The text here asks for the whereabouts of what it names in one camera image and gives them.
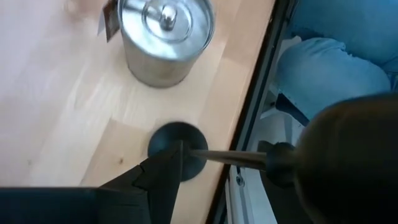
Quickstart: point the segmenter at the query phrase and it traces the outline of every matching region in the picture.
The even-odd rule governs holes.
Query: light wood surface
[[[149,88],[117,34],[96,35],[103,0],[0,2],[0,185],[99,186],[146,158],[169,121],[227,150],[274,0],[214,0],[213,40],[179,85]],[[221,172],[180,186],[172,223],[204,223]]]

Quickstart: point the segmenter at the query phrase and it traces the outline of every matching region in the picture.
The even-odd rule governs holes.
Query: metal rod
[[[207,150],[189,150],[189,154],[195,157],[201,157],[211,161],[222,162],[224,164],[252,168],[257,170],[266,170],[265,152],[241,152],[241,151],[207,151]]]

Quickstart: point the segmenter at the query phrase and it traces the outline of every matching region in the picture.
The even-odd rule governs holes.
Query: person's leg
[[[290,31],[326,37],[386,72],[398,72],[398,0],[298,0]]]
[[[308,118],[341,100],[388,92],[378,66],[350,56],[333,39],[313,38],[287,49],[276,74],[280,91]]]

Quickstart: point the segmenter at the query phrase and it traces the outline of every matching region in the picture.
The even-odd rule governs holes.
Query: stainless steel pot
[[[120,0],[118,19],[130,71],[159,88],[188,75],[214,31],[209,0]]]

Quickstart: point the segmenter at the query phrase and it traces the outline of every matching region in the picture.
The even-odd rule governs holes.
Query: black suction cup
[[[206,139],[199,129],[191,124],[174,122],[162,126],[151,137],[148,145],[148,157],[168,149],[177,141],[183,141],[193,150],[208,150]],[[205,164],[205,159],[184,155],[181,181],[196,177],[203,170]]]

